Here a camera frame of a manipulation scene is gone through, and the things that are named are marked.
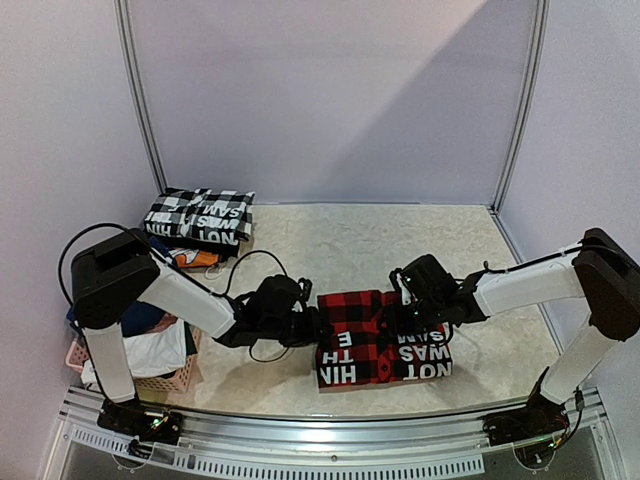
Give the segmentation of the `red black plaid shirt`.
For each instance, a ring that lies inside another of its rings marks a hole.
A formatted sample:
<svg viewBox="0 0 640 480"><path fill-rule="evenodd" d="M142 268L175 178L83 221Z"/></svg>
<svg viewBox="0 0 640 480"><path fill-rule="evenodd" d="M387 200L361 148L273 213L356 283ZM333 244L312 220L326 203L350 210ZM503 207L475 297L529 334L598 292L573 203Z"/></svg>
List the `red black plaid shirt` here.
<svg viewBox="0 0 640 480"><path fill-rule="evenodd" d="M315 352L320 390L420 382L453 373L445 328L414 335L394 327L408 307L397 292L365 290L317 298L323 332Z"/></svg>

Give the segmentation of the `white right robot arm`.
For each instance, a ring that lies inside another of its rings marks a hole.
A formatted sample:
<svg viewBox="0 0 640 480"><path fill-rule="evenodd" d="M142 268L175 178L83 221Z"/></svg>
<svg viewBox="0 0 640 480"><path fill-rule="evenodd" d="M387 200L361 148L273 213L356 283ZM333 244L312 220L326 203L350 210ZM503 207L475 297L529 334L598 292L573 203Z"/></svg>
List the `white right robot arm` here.
<svg viewBox="0 0 640 480"><path fill-rule="evenodd" d="M484 420L527 436L567 425L566 403L610 351L639 332L639 263L605 230L590 228L557 251L506 268L483 265L457 279L432 254L391 271L401 304L392 333L417 335L439 325L479 324L537 307L547 320L581 314L559 357L539 375L525 404Z"/></svg>

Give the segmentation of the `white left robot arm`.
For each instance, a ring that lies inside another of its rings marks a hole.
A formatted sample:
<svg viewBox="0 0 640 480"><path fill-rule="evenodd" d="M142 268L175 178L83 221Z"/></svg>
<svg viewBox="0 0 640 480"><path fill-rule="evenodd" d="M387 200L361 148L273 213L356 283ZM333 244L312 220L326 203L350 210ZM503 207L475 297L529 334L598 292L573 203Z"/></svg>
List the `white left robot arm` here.
<svg viewBox="0 0 640 480"><path fill-rule="evenodd" d="M284 348L319 341L325 331L309 305L311 284L280 274L236 298L217 293L178 269L138 229L77 253L70 263L71 309L85 337L98 384L111 401L111 419L128 434L148 426L137 397L121 323L140 305L152 306L198 328L227 348L262 340Z"/></svg>

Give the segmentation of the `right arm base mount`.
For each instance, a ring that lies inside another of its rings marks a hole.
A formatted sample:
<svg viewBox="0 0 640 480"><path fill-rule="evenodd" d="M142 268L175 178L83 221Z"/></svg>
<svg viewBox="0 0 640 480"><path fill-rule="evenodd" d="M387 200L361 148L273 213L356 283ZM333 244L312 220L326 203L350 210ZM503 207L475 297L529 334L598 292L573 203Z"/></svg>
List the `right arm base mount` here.
<svg viewBox="0 0 640 480"><path fill-rule="evenodd" d="M509 444L522 467L540 470L572 439L581 419L579 412L572 425L564 404L540 398L529 399L521 408L487 414L481 421L492 447Z"/></svg>

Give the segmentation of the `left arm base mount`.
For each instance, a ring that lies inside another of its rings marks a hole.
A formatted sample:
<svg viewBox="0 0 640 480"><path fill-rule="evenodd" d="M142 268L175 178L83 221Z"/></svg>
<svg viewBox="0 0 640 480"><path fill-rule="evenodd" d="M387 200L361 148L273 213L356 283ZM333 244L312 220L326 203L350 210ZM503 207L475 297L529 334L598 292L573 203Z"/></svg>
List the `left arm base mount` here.
<svg viewBox="0 0 640 480"><path fill-rule="evenodd" d="M175 446L183 431L184 415L167 409L145 407L137 401L105 401L97 425L131 438L127 453L148 460L156 444Z"/></svg>

